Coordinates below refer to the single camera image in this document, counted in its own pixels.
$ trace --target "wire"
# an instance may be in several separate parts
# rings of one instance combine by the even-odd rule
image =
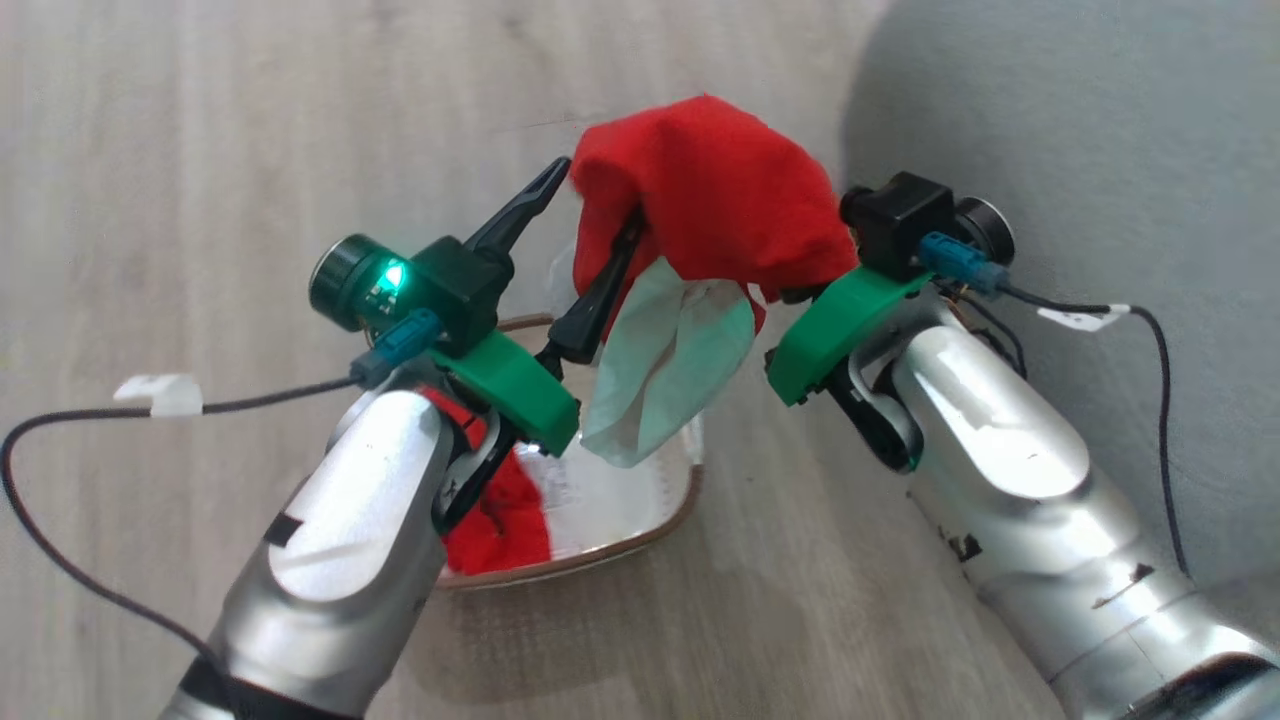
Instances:
[[[956,302],[955,299],[951,297],[950,295],[943,295],[942,301],[947,304],[947,310],[951,310],[951,314],[955,315],[957,320],[960,320],[960,324],[964,325],[964,329],[973,332],[974,329],[973,320],[969,319],[969,315],[965,315],[964,307],[960,307],[960,304]]]
[[[1027,292],[1025,290],[1012,287],[1009,283],[1001,286],[1001,291],[1012,299],[1027,302],[1028,305],[1036,305],[1038,307],[1056,310],[1059,313],[1106,315],[1115,311],[1115,309],[1110,305],[1087,305],[1048,300]],[[1130,305],[1129,314],[1142,318],[1147,325],[1151,327],[1152,334],[1156,336],[1156,352],[1160,355],[1160,419],[1156,430],[1160,442],[1160,489],[1165,497],[1165,519],[1169,523],[1169,537],[1174,546],[1174,559],[1178,561],[1178,569],[1181,570],[1184,575],[1190,578],[1190,571],[1187,568],[1187,553],[1183,550],[1183,534],[1178,528],[1178,509],[1174,506],[1174,483],[1169,471],[1169,406],[1174,395],[1172,372],[1170,370],[1169,364],[1169,342],[1165,338],[1164,328],[1160,327],[1160,322],[1156,320],[1156,316],[1151,313],[1151,310],[1138,305]]]
[[[983,305],[982,302],[978,302],[977,300],[969,297],[969,293],[965,292],[964,290],[956,290],[955,287],[951,287],[948,284],[945,284],[945,283],[937,282],[937,281],[934,281],[933,284],[936,284],[940,290],[942,290],[942,293],[943,293],[945,297],[947,297],[947,299],[950,299],[952,301],[964,302],[969,307],[973,307],[975,313],[978,313],[979,315],[982,315],[982,318],[984,320],[987,320],[987,323],[989,323],[997,331],[1005,333],[1005,337],[1007,337],[1009,342],[1011,342],[1012,346],[1014,346],[1014,359],[1012,359],[1014,361],[1010,361],[1009,364],[1012,365],[1014,366],[1014,372],[1018,373],[1018,375],[1025,380],[1027,379],[1027,352],[1023,350],[1023,341],[1019,340],[1018,333],[1014,332],[1014,328],[1010,328],[1007,324],[1005,324],[1005,322],[1002,322],[1000,318],[997,318],[996,314],[992,313],[989,309],[987,309],[986,305]],[[992,343],[992,348],[997,354],[1002,355],[1006,361],[1010,360],[1010,357],[1007,356],[1007,352],[1004,351],[1002,346],[997,347],[997,345],[1000,345],[1000,343],[998,343],[998,341],[995,341],[995,334],[991,334],[991,333],[983,334],[983,333],[974,332],[973,329],[970,329],[969,332],[973,332],[974,334],[978,334],[979,337],[983,337],[984,340],[987,340],[988,343]]]
[[[1000,340],[1000,336],[991,332],[991,328],[973,328],[969,331],[969,334],[980,337],[982,340],[987,341],[987,345],[991,347],[991,351],[995,352],[996,355],[1000,355],[1001,360],[1004,360],[1010,368],[1012,368],[1015,373],[1019,373],[1019,375],[1021,375],[1021,373],[1019,372],[1020,369],[1018,366],[1018,359],[1009,354],[1009,348],[1005,347],[1005,341]]]
[[[969,297],[968,295],[956,295],[956,299],[960,300],[960,302],[968,305],[969,307],[973,307],[975,313],[982,315],[982,318],[988,323],[991,323],[992,327],[995,327],[997,331],[1005,333],[1009,341],[1014,343],[1014,355],[1018,359],[1018,363],[1014,365],[1014,370],[1016,370],[1018,374],[1025,380],[1027,352],[1023,350],[1023,341],[1018,338],[1018,333],[1014,332],[1014,328],[1010,328],[1007,324],[1004,323],[1004,320],[997,318],[995,313],[988,310],[986,305],[978,302],[977,300]]]
[[[205,405],[205,415],[218,415],[224,413],[238,413],[241,410],[252,410],[257,407],[265,407],[268,405],[275,405],[279,402],[287,402],[289,400],[297,400],[300,397],[308,397],[312,395],[320,395],[330,392],[334,389],[340,389],[355,384],[353,379],[344,378],[339,380],[330,380],[324,383],[316,383],[311,386],[303,386],[300,388],[287,389],[284,392],[274,392],[270,395],[264,395],[259,397],[250,397],[246,400],[236,400],[232,402],[215,402],[212,405]],[[237,720],[241,717],[237,712],[237,705],[233,698],[233,684],[230,674],[225,664],[218,655],[209,647],[205,641],[200,639],[195,633],[184,628],[177,620],[168,618],[166,615],[142,605],[141,602],[128,597],[127,594],[114,591],[92,575],[82,570],[70,559],[68,559],[56,546],[45,536],[45,533],[36,524],[35,518],[32,518],[31,511],[27,509],[26,502],[22,501],[22,496],[18,493],[18,486],[14,480],[13,473],[13,454],[14,448],[18,446],[18,441],[23,438],[31,430],[36,428],[42,428],[46,425],[56,425],[60,423],[76,423],[81,420],[140,420],[151,418],[151,410],[147,407],[104,407],[93,410],[64,410],[60,413],[47,413],[45,415],[37,415],[35,418],[28,418],[19,423],[14,429],[9,430],[5,436],[4,443],[0,445],[0,484],[4,484],[5,497],[9,500],[9,507],[13,509],[14,515],[18,516],[18,523],[22,524],[22,529],[27,532],[27,536],[36,543],[36,546],[47,556],[54,565],[61,569],[64,573],[70,575],[73,580],[81,584],[84,589],[101,597],[102,600],[120,607],[122,610],[137,615],[143,620],[157,625],[170,634],[175,635],[182,642],[191,646],[192,650],[200,655],[211,667],[218,673],[221,679],[223,692],[227,696],[227,706],[230,708],[233,717]]]

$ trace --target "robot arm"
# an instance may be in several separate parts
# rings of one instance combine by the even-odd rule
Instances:
[[[527,191],[518,200],[504,211],[538,205]],[[1132,506],[1093,466],[1079,433],[920,281],[916,247],[931,232],[965,238],[1007,263],[1012,234],[1004,218],[905,174],[881,191],[850,192],[841,211],[859,233],[864,265],[882,275],[863,287],[837,281],[788,293],[792,301],[822,295],[788,332],[800,342],[785,337],[768,356],[780,397],[792,404],[828,392],[876,456],[908,477],[910,496],[1069,717],[1280,712],[1280,656],[1226,623],[1142,539]],[[503,227],[524,224],[490,222],[477,236]],[[553,325],[535,359],[539,373],[559,379],[562,359],[590,361],[641,227],[636,213],[609,268]],[[367,238],[340,243],[312,279],[312,304],[348,329],[390,332],[411,304],[438,310],[453,356],[404,365],[348,411],[324,461],[228,593],[209,644],[225,662],[241,716],[251,708],[297,720],[362,717],[444,564],[439,534],[449,523],[442,518],[466,511],[483,487],[476,477],[515,442],[512,428],[527,437],[557,427],[500,397],[481,365],[458,363],[483,347],[493,316],[492,307],[458,299],[497,302],[509,279],[502,261],[509,242],[433,247],[406,261],[388,260],[389,251]],[[476,249],[484,263],[463,252]],[[399,290],[399,270],[396,287],[367,284],[385,278],[384,268],[413,265],[420,272],[410,277],[424,287],[399,307],[387,295]],[[451,266],[467,270],[445,272]],[[480,279],[460,288],[460,273],[462,284]],[[863,314],[842,325],[840,307],[855,306]],[[481,396],[490,406],[481,447],[467,447],[444,415],[407,389],[422,382]],[[230,720],[221,682],[197,660],[161,717]]]
[[[864,264],[887,263],[909,279],[919,269],[902,245],[933,231],[1011,259],[998,213],[975,201],[951,209],[950,190],[940,188],[899,176],[887,191],[846,196]],[[929,218],[922,199],[946,201]],[[978,222],[965,218],[979,206],[988,210]],[[771,364],[771,382],[776,370]],[[1068,717],[1280,715],[1280,655],[1221,618],[1155,552],[1075,428],[932,287],[896,301],[817,387],[882,462],[906,475],[909,496]]]
[[[163,719],[362,717],[444,566],[440,536],[479,501],[518,439],[563,451],[579,409],[559,386],[561,363],[595,356],[644,228],[636,210],[536,357],[508,341],[494,329],[513,272],[508,254],[567,172],[567,158],[553,163],[465,243],[445,237],[404,259],[352,236],[316,265],[312,306],[348,331],[365,329],[374,347],[352,375],[379,384],[339,421],[320,466],[228,592],[207,642],[223,667],[197,659]],[[428,323],[416,315],[424,310]],[[443,332],[424,355],[406,327]],[[486,413],[479,447],[421,386]]]
[[[209,637],[243,716],[362,717],[444,566],[431,503],[466,441],[417,392],[365,405],[268,528]],[[221,682],[197,660],[161,717],[232,720]]]

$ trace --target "green led light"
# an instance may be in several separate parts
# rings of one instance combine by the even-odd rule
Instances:
[[[387,266],[387,272],[383,273],[381,284],[388,290],[397,291],[404,282],[404,264],[392,263]]]

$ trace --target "green 3d-printed mount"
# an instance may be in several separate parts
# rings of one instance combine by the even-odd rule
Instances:
[[[559,456],[577,432],[577,401],[532,355],[493,331],[462,357],[430,351],[468,389],[493,405],[526,437]]]
[[[787,329],[769,363],[769,386],[782,402],[795,405],[822,384],[846,355],[865,341],[908,295],[932,274],[906,282],[868,268],[855,268],[818,296]]]

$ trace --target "gray wall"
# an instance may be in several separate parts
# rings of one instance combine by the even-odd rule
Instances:
[[[845,141],[849,182],[910,169],[1000,206],[1021,286],[1151,307],[1172,352],[1192,573],[1280,565],[1280,5],[901,0],[855,79]],[[997,307],[1033,384],[1167,543],[1147,328],[1089,336]]]

